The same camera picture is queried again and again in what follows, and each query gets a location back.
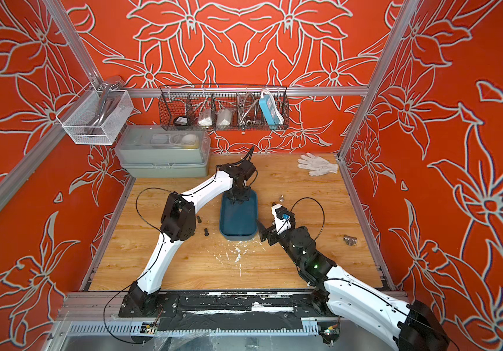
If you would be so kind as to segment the light blue box in basket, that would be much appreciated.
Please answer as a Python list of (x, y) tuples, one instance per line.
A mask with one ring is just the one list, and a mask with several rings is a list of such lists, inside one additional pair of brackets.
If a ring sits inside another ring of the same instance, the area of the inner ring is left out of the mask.
[(284, 118), (279, 112), (275, 98), (267, 89), (261, 90), (258, 103), (269, 127), (281, 126), (284, 123)]

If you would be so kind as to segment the white work glove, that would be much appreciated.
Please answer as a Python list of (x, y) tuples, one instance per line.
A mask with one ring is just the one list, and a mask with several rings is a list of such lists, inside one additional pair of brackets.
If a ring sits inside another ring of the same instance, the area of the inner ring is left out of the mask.
[(310, 176), (325, 176), (338, 172), (338, 165), (312, 153), (301, 155), (298, 159), (298, 168), (308, 171)]

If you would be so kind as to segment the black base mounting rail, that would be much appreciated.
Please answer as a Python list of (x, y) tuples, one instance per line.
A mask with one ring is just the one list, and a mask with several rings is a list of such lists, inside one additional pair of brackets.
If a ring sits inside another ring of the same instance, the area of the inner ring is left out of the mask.
[(163, 290), (139, 309), (125, 293), (118, 316), (155, 322), (159, 331), (300, 331), (307, 321), (341, 322), (311, 289)]

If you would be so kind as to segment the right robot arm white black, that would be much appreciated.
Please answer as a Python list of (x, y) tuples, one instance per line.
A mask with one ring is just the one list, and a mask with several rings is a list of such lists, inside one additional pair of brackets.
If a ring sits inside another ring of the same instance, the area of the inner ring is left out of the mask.
[(352, 321), (393, 350), (447, 350), (450, 338), (431, 308), (407, 303), (365, 284), (324, 256), (308, 228), (289, 220), (266, 228), (258, 223), (260, 240), (280, 244), (298, 275), (314, 287), (314, 306)]

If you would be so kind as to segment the clear plastic wall bin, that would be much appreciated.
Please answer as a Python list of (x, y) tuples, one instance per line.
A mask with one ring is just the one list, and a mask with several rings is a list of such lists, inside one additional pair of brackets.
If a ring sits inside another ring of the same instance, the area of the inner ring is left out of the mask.
[(85, 92), (57, 121), (78, 145), (110, 146), (115, 143), (134, 110), (124, 81), (115, 76)]

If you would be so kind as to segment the small metal clamp on table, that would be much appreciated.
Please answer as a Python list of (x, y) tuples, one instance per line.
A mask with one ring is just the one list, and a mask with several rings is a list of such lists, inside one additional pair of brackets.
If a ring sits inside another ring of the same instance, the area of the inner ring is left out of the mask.
[(350, 236), (350, 235), (345, 235), (343, 237), (343, 241), (348, 245), (348, 246), (356, 246), (357, 245), (357, 238)]

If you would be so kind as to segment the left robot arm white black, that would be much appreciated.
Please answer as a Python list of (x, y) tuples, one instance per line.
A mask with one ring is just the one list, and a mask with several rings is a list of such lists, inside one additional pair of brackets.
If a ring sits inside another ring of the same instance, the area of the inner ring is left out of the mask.
[(253, 153), (254, 149), (250, 149), (236, 162), (216, 165), (212, 177), (190, 190), (168, 193), (161, 226), (157, 228), (159, 240), (143, 273), (129, 286), (121, 314), (147, 317), (156, 311), (165, 273), (181, 244), (195, 234), (200, 209), (219, 195), (226, 195), (238, 205), (251, 199), (250, 178), (258, 174), (251, 161)]

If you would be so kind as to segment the teal plastic storage box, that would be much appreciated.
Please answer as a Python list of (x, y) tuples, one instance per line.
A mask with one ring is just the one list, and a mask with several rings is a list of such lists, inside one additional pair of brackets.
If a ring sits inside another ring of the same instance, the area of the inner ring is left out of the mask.
[(228, 192), (222, 195), (219, 230), (228, 241), (250, 241), (258, 231), (257, 193), (251, 190), (248, 200), (230, 200)]

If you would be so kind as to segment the grey lidded storage container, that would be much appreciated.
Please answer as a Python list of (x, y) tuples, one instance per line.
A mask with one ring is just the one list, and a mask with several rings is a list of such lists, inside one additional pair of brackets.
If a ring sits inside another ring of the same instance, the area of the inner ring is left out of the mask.
[(204, 131), (129, 126), (115, 153), (135, 178), (201, 178), (208, 175), (210, 137)]

